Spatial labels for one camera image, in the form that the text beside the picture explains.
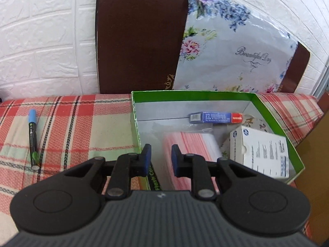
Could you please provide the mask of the blue red playing card box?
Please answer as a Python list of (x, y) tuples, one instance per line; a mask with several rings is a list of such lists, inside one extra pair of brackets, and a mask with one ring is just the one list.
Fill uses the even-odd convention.
[(239, 124), (243, 121), (240, 113), (229, 112), (198, 112), (189, 115), (190, 123), (210, 123), (210, 124)]

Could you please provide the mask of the white blue device box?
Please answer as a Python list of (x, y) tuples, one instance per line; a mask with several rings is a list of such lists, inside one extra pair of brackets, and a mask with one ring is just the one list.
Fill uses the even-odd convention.
[(230, 159), (275, 179), (289, 178), (285, 137), (239, 126), (230, 133)]

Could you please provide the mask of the green cardboard box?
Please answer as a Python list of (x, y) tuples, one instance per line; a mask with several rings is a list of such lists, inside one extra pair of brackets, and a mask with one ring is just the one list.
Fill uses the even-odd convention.
[(291, 140), (260, 100), (251, 93), (218, 91), (134, 91), (132, 92), (134, 124), (140, 146), (152, 146), (149, 183), (164, 190), (188, 190), (188, 178), (174, 176), (171, 147), (177, 144), (182, 153), (195, 153), (207, 161), (222, 158), (220, 146), (238, 124), (190, 123), (189, 115), (198, 112), (251, 114), (263, 119), (273, 133), (286, 138), (289, 154), (289, 178), (293, 182), (305, 169)]

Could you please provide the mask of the plaid bed sheet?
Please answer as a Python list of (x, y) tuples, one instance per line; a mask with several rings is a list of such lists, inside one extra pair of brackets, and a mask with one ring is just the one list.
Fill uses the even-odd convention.
[[(142, 94), (170, 98), (214, 98), (225, 92), (151, 91)], [(296, 147), (323, 116), (310, 95), (273, 93), (257, 95)], [(130, 94), (41, 97), (1, 103), (1, 242), (17, 231), (9, 213), (14, 195), (39, 180), (85, 162), (94, 156), (115, 160), (137, 150)], [(28, 111), (37, 111), (37, 145), (41, 171), (30, 165)]]

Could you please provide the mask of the blue cap marker pen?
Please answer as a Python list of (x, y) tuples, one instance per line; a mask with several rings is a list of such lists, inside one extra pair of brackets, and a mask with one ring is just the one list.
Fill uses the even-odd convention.
[(37, 126), (37, 113), (35, 109), (31, 109), (28, 113), (28, 129), (29, 129), (28, 134), (29, 134), (29, 144), (30, 144), (31, 168), (34, 171), (38, 171), (40, 169), (40, 158), (38, 156), (38, 150), (37, 150), (36, 126)]

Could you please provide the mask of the brown wooden board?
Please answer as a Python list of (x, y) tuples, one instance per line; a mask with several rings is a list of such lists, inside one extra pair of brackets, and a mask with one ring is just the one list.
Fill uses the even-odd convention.
[(328, 113), (309, 132), (296, 150), (305, 170), (295, 183), (311, 203), (309, 226), (317, 244), (328, 240)]

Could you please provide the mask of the brown headboard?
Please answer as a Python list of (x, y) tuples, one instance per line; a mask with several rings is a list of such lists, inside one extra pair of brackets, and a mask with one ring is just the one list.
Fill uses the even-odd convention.
[[(244, 2), (234, 1), (259, 12)], [(172, 90), (188, 7), (188, 0), (96, 0), (99, 91), (120, 94)], [(294, 92), (309, 58), (310, 52), (298, 41), (289, 68), (275, 92)]]

